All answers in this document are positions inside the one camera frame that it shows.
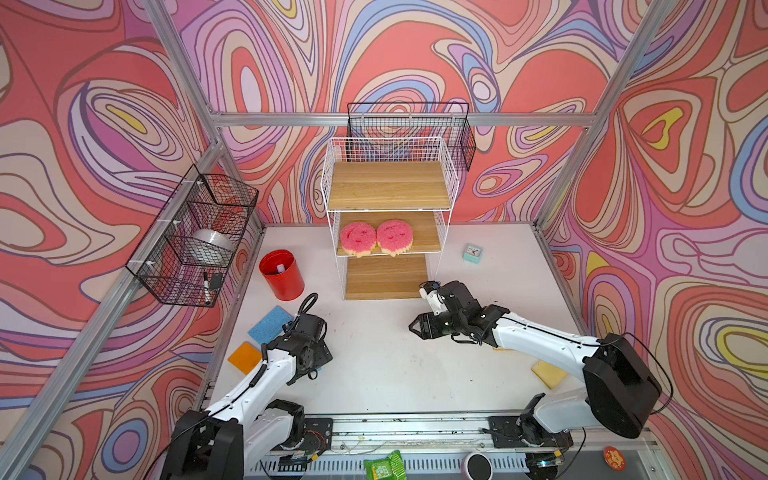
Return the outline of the blue rectangular sponge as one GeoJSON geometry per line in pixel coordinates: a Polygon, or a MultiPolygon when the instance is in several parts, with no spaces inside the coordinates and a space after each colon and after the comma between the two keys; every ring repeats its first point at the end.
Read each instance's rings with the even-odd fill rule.
{"type": "Polygon", "coordinates": [[[293,320],[293,315],[276,306],[248,331],[248,336],[254,344],[266,345],[283,334],[284,327],[293,320]]]}

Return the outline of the yellow pink smiley sponge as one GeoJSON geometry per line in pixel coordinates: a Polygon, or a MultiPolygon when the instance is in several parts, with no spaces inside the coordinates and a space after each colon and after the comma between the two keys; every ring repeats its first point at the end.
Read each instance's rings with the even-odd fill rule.
{"type": "Polygon", "coordinates": [[[413,245],[413,229],[403,220],[389,220],[380,224],[376,235],[379,249],[390,256],[404,254],[413,245]]]}

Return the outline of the pink smiley scrub sponge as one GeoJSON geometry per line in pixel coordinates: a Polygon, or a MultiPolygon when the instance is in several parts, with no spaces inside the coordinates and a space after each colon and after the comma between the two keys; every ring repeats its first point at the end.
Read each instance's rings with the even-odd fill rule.
{"type": "Polygon", "coordinates": [[[352,222],[342,228],[340,246],[347,255],[357,258],[370,255],[377,246],[377,231],[366,222],[352,222]]]}

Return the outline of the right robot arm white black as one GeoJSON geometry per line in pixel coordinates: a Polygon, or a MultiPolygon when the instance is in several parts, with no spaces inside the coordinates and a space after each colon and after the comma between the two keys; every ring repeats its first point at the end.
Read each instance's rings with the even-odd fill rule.
{"type": "Polygon", "coordinates": [[[458,344],[517,351],[581,382],[578,389],[533,397],[517,417],[523,443],[539,446],[558,434],[595,426],[635,439],[654,415],[662,386],[624,335],[567,333],[506,307],[483,306],[459,281],[427,281],[419,294],[430,310],[409,329],[420,339],[448,336],[458,344]]]}

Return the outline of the orange yellow rectangular sponge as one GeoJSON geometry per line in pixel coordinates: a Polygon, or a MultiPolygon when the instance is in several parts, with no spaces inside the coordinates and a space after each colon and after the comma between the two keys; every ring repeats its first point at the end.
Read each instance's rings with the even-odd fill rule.
{"type": "Polygon", "coordinates": [[[245,341],[229,355],[227,360],[243,375],[248,375],[261,363],[262,353],[257,346],[245,341]]]}

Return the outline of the red cylindrical cup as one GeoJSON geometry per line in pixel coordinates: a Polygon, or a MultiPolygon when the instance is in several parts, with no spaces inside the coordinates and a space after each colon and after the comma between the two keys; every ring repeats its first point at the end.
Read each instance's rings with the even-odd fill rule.
{"type": "Polygon", "coordinates": [[[290,251],[280,249],[267,253],[258,268],[278,300],[293,301],[303,293],[305,283],[290,251]]]}

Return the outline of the mint square alarm clock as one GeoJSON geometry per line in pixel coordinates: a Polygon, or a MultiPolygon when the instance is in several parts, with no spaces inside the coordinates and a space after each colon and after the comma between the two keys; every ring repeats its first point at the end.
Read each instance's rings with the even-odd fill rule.
{"type": "Polygon", "coordinates": [[[483,258],[484,249],[475,244],[467,244],[463,254],[462,258],[464,261],[472,263],[472,264],[479,264],[483,258]]]}

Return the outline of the black marker pen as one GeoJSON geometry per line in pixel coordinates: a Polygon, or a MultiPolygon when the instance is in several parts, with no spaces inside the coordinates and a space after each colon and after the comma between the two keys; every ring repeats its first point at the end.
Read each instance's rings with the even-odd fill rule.
{"type": "Polygon", "coordinates": [[[208,272],[203,271],[202,277],[203,277],[204,305],[210,306],[212,303],[212,297],[211,297],[211,291],[210,291],[210,282],[209,282],[208,272]]]}

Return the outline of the yellow sponge near right edge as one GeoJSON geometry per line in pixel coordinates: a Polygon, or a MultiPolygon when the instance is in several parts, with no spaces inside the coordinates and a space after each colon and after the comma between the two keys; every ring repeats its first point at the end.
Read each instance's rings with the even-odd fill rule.
{"type": "Polygon", "coordinates": [[[545,361],[538,361],[532,366],[531,371],[550,390],[557,388],[569,376],[565,370],[545,361]]]}

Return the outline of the green snack packet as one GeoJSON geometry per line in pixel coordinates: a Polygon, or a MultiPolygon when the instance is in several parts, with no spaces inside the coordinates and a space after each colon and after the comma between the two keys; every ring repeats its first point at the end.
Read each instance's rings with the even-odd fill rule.
{"type": "Polygon", "coordinates": [[[365,460],[367,480],[406,480],[407,473],[401,452],[395,450],[384,458],[365,460]]]}

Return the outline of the black white round speaker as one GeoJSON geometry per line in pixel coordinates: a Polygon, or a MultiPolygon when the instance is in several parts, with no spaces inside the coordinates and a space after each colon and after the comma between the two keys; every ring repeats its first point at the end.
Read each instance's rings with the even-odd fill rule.
{"type": "Polygon", "coordinates": [[[470,453],[461,463],[461,474],[465,480],[491,480],[494,468],[490,459],[482,453],[470,453]]]}

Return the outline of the red round sticker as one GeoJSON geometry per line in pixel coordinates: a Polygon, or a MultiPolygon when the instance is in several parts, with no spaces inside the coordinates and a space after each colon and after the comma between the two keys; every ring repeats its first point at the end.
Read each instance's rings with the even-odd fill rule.
{"type": "Polygon", "coordinates": [[[627,461],[620,450],[613,446],[607,446],[603,449],[603,458],[605,463],[616,472],[623,472],[627,468],[627,461]]]}

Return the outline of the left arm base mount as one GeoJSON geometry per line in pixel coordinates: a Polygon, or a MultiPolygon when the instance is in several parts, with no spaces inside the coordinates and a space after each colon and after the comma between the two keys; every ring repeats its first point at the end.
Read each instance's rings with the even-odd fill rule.
{"type": "Polygon", "coordinates": [[[328,418],[307,419],[303,406],[286,401],[273,400],[267,412],[287,414],[290,420],[287,439],[275,446],[282,452],[276,463],[260,461],[260,467],[268,479],[302,479],[309,466],[332,446],[333,420],[328,418]]]}

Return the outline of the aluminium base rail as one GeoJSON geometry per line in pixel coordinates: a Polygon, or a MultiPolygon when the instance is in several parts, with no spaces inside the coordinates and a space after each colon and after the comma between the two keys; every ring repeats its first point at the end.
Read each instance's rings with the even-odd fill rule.
{"type": "MultiPolygon", "coordinates": [[[[318,416],[333,420],[332,446],[314,461],[302,479],[363,479],[364,461],[401,452],[408,478],[461,478],[462,460],[470,453],[486,455],[494,479],[671,479],[673,473],[660,445],[649,432],[637,439],[622,439],[602,428],[570,431],[574,445],[564,454],[557,473],[529,472],[525,454],[529,448],[495,448],[490,435],[481,432],[490,416],[509,412],[443,412],[419,414],[343,414],[318,416]],[[613,446],[627,461],[623,472],[604,461],[603,449],[613,446]]],[[[282,452],[276,449],[262,460],[273,466],[282,452]]],[[[268,479],[260,463],[243,479],[268,479]]]]}

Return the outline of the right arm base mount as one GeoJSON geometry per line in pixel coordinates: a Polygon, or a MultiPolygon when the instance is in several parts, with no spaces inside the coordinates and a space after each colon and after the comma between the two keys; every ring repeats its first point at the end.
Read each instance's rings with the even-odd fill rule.
{"type": "Polygon", "coordinates": [[[535,418],[534,409],[545,397],[535,395],[517,415],[490,416],[488,426],[481,432],[490,435],[495,448],[529,448],[525,454],[531,474],[556,474],[564,454],[574,445],[569,431],[551,433],[535,418]]]}

